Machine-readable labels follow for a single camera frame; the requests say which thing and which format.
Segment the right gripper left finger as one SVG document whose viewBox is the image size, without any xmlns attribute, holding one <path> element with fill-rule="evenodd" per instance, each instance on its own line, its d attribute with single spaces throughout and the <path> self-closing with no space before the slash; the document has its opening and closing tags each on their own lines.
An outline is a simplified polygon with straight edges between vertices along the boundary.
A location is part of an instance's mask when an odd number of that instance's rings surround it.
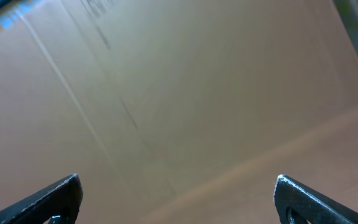
<svg viewBox="0 0 358 224">
<path fill-rule="evenodd" d="M 74 223 L 83 190 L 78 174 L 70 174 L 0 211 L 0 224 Z"/>
</svg>

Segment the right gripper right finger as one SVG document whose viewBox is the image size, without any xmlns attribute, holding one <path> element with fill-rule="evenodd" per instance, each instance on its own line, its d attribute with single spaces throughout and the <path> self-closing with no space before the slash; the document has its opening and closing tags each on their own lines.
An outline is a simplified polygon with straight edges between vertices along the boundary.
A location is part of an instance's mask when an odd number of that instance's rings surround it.
<svg viewBox="0 0 358 224">
<path fill-rule="evenodd" d="M 358 224 L 358 213 L 314 189 L 280 174 L 273 201 L 282 224 Z"/>
</svg>

